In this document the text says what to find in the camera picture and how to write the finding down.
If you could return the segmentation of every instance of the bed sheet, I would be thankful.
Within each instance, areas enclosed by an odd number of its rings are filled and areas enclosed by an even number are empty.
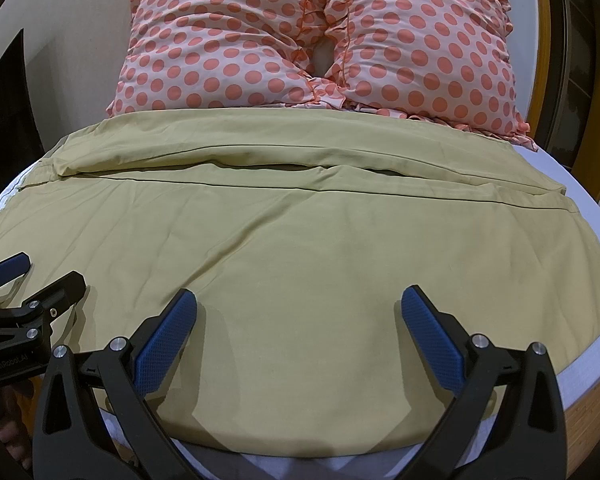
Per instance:
[[[567,195],[576,202],[583,217],[600,241],[600,207],[580,184],[543,150],[533,153],[514,149],[533,167],[567,187]],[[24,170],[0,195],[0,210],[9,196],[17,192],[19,183],[32,166]],[[570,407],[600,379],[600,336],[569,367],[558,375],[558,386],[565,408]],[[126,439],[114,416],[103,412],[112,437],[123,445]],[[480,452],[491,430],[494,417],[485,420],[478,430],[465,460],[473,460]],[[322,459],[295,459],[237,454],[176,442],[180,451],[206,478],[218,480],[379,480],[392,479],[415,455],[419,446]]]

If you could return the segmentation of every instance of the wooden bed frame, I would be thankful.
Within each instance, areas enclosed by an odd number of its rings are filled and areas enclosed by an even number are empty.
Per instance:
[[[573,176],[596,200],[600,200],[600,19],[598,14],[596,14],[598,62],[594,95],[585,137],[572,172]],[[536,134],[545,99],[552,39],[551,19],[550,0],[538,0],[538,58],[531,104],[527,114],[532,136]],[[568,475],[570,476],[600,441],[600,381],[565,411],[565,418],[568,439]]]

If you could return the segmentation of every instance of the pillow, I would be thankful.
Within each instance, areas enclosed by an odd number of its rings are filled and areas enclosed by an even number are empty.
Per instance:
[[[313,0],[132,0],[128,53],[107,113],[311,105],[324,34]]]
[[[516,110],[507,0],[327,0],[344,106],[537,149]]]

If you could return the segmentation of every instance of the yellow-green blanket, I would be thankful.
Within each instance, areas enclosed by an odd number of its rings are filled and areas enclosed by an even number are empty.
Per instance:
[[[557,372],[600,334],[600,244],[562,186],[504,142],[368,114],[170,110],[86,128],[0,213],[0,260],[19,251],[34,265],[11,304],[84,275],[55,334],[74,351],[192,290],[198,322],[150,403],[171,436],[241,452],[423,440],[450,397],[400,317],[413,283],[469,333],[543,341]]]

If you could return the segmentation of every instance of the bed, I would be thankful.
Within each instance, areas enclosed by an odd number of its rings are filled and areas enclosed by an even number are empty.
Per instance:
[[[539,38],[538,43],[542,44],[542,38]],[[512,49],[514,64],[515,54]],[[521,52],[519,56],[524,57],[525,53]],[[531,108],[530,114],[534,109],[534,100],[537,102],[538,95],[540,95],[539,99],[542,101],[544,93],[541,82],[541,59],[542,49],[538,62],[535,58],[532,59],[532,75],[529,76],[527,71],[526,87]],[[585,220],[600,241],[600,208],[575,179],[542,151],[532,153],[524,148],[516,148],[516,150],[533,167],[566,186],[567,195],[576,202]],[[12,186],[0,196],[0,207],[4,205],[8,195],[15,192],[15,188],[22,178],[24,178],[24,174],[18,177]],[[600,387],[595,387],[600,382],[600,337],[559,375],[558,380],[563,402],[565,407],[568,407],[570,471],[573,471],[588,455],[600,437]],[[108,426],[120,438],[120,441],[124,442],[120,430],[112,418],[109,419]],[[217,451],[192,446],[187,449],[192,453],[192,460],[202,466],[201,470],[210,473],[210,478],[213,478],[213,475],[217,478],[230,478],[230,475],[235,472],[242,475],[237,478],[307,478],[308,476],[320,478],[321,474],[327,472],[330,472],[330,478],[332,478],[336,471],[343,475],[343,478],[385,478],[391,476],[392,472],[397,472],[400,464],[403,465],[405,460],[410,457],[410,453],[414,453],[414,451],[409,453],[399,449],[356,458],[345,457],[314,461],[222,454],[222,460],[218,460]]]

